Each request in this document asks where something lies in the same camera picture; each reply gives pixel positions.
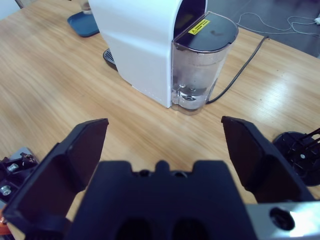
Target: coffee machine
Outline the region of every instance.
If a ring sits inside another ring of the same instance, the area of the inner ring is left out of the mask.
[[[89,0],[106,57],[135,89],[195,114],[208,101],[238,28],[207,0]]]

